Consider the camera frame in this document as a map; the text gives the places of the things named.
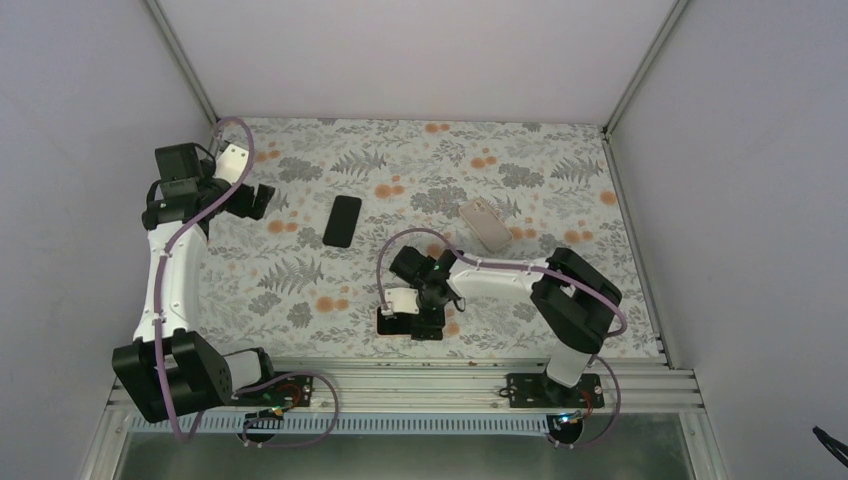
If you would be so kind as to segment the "black phone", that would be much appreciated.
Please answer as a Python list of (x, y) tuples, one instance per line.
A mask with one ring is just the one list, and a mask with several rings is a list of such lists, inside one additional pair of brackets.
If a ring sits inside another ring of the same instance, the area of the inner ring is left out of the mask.
[(361, 207), (361, 198), (345, 195), (336, 196), (323, 234), (323, 244), (337, 248), (349, 248), (353, 242)]

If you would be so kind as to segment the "beige phone case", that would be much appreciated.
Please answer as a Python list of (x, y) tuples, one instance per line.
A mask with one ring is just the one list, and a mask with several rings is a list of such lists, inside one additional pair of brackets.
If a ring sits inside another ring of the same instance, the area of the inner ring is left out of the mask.
[(489, 252), (504, 249), (514, 239), (510, 229), (481, 197), (462, 204), (458, 213)]

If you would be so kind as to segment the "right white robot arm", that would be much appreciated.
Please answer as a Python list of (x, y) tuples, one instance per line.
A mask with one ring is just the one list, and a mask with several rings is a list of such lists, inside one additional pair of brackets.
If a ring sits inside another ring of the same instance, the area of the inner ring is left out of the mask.
[(544, 399), (565, 407), (580, 393), (580, 379), (600, 353), (622, 294), (574, 251), (558, 247), (546, 258), (499, 261), (446, 250), (437, 258), (405, 246), (389, 270), (403, 286), (384, 291), (376, 330), (417, 341), (442, 339), (446, 309), (497, 298), (530, 305), (557, 343), (541, 380)]

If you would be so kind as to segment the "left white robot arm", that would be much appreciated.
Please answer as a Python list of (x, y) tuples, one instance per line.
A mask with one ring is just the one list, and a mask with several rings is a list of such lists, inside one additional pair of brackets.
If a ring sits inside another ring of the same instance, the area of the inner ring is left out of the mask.
[(262, 348), (221, 354), (193, 328), (211, 221), (220, 213), (260, 220), (275, 193), (245, 184), (251, 159), (235, 144), (217, 154), (196, 143), (155, 151), (159, 177), (141, 216), (150, 252), (145, 303), (131, 343), (112, 354), (117, 379), (150, 423), (228, 405), (238, 390), (255, 405), (277, 394)]

